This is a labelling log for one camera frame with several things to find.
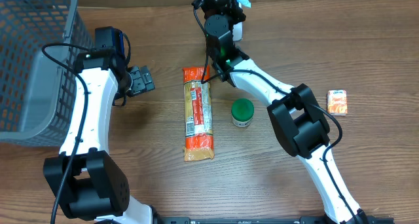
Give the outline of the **orange spaghetti package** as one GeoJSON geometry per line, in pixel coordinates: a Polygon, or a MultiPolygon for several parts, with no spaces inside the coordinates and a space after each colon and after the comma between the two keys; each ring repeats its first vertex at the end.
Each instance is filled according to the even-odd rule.
{"type": "Polygon", "coordinates": [[[203,67],[183,69],[185,112],[184,161],[213,159],[212,103],[210,84],[202,83],[203,67]]]}

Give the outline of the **green lid jar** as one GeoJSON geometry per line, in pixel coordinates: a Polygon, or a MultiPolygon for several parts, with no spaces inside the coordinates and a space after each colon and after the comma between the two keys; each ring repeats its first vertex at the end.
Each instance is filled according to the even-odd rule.
{"type": "Polygon", "coordinates": [[[249,99],[237,99],[231,107],[232,123],[240,128],[247,127],[253,119],[254,112],[254,105],[249,99]]]}

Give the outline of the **orange tissue pack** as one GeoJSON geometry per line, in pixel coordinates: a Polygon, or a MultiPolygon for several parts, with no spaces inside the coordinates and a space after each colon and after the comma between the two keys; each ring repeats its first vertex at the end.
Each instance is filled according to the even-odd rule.
{"type": "Polygon", "coordinates": [[[348,114],[347,92],[345,90],[328,91],[327,112],[334,116],[346,116],[348,114]]]}

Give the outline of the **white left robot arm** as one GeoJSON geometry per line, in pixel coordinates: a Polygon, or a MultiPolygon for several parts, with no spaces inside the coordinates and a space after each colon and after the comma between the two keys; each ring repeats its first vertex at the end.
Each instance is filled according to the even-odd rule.
{"type": "Polygon", "coordinates": [[[109,155],[109,122],[115,100],[154,90],[147,67],[128,67],[130,55],[116,47],[81,48],[73,66],[42,47],[51,61],[74,74],[75,105],[69,130],[57,157],[47,158],[43,174],[57,211],[69,219],[96,223],[158,223],[152,206],[130,194],[128,179],[109,155]]]}

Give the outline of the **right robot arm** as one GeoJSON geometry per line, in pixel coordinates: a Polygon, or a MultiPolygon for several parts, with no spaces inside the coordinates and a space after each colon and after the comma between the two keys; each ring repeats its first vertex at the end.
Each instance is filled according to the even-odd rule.
{"type": "Polygon", "coordinates": [[[336,119],[319,106],[307,85],[291,86],[273,78],[235,45],[234,25],[246,19],[238,0],[194,0],[192,5],[204,12],[200,28],[206,38],[206,60],[212,61],[215,76],[266,106],[276,139],[304,164],[329,222],[367,223],[333,158],[337,142],[330,141],[328,122],[336,119]]]}

